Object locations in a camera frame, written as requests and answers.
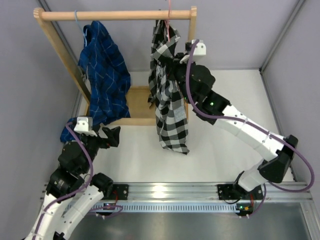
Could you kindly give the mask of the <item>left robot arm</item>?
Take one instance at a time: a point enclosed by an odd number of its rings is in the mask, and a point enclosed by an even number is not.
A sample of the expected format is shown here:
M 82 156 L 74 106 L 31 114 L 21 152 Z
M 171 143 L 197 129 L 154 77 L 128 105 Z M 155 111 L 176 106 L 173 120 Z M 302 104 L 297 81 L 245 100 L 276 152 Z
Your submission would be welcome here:
M 62 149 L 28 240 L 68 240 L 94 205 L 113 195 L 113 180 L 94 173 L 93 161 L 100 149 L 118 147 L 121 128 L 103 127 L 103 138 L 95 131 L 77 135 L 71 125 L 65 127 L 74 140 Z

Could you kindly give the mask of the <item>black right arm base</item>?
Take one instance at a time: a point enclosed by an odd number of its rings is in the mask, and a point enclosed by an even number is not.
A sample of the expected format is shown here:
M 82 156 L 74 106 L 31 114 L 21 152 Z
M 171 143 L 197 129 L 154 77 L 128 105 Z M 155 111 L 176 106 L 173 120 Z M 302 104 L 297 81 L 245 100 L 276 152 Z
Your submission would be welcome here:
M 263 190 L 261 186 L 255 187 L 251 191 L 246 191 L 242 187 L 233 183 L 217 184 L 217 192 L 219 200 L 224 201 L 241 201 L 241 200 L 262 200 Z

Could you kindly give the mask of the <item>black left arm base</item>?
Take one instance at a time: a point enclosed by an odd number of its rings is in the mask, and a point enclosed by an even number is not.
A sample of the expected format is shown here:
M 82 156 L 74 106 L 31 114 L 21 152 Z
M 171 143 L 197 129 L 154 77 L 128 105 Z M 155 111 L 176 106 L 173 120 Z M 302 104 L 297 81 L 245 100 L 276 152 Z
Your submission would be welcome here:
M 129 195 L 128 184 L 113 184 L 109 200 L 126 201 Z

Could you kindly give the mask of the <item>pink wire hanger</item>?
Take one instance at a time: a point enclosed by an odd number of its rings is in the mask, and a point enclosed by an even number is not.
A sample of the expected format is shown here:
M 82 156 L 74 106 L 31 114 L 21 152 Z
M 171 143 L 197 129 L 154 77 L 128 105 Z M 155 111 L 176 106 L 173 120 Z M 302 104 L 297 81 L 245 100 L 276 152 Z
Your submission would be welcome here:
M 167 33 L 167 40 L 170 42 L 170 21 L 171 21 L 171 12 L 172 12 L 172 1 L 167 0 L 168 2 L 168 15 L 167 19 L 165 20 L 165 27 L 166 27 L 166 33 Z

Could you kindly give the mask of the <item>black white checkered shirt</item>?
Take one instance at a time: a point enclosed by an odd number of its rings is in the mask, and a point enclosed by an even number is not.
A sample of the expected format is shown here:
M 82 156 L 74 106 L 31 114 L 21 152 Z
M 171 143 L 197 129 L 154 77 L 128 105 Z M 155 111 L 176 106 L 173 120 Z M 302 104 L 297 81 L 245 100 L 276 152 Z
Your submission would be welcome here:
M 175 49 L 180 34 L 165 20 L 156 20 L 152 31 L 147 102 L 155 106 L 155 126 L 165 150 L 187 155 L 188 119 L 185 99 L 173 75 Z

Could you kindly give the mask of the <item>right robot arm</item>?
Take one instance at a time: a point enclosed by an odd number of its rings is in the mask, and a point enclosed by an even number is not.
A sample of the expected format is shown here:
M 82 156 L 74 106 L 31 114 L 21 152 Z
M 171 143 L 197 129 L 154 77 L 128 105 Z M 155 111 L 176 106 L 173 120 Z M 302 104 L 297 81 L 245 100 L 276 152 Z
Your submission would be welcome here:
M 192 63 L 187 73 L 187 63 L 174 59 L 168 76 L 176 81 L 186 102 L 194 102 L 193 111 L 200 119 L 231 133 L 262 157 L 234 181 L 232 192 L 237 198 L 245 198 L 266 182 L 279 184 L 283 181 L 299 142 L 294 135 L 284 137 L 252 122 L 228 99 L 213 91 L 216 79 L 203 65 Z

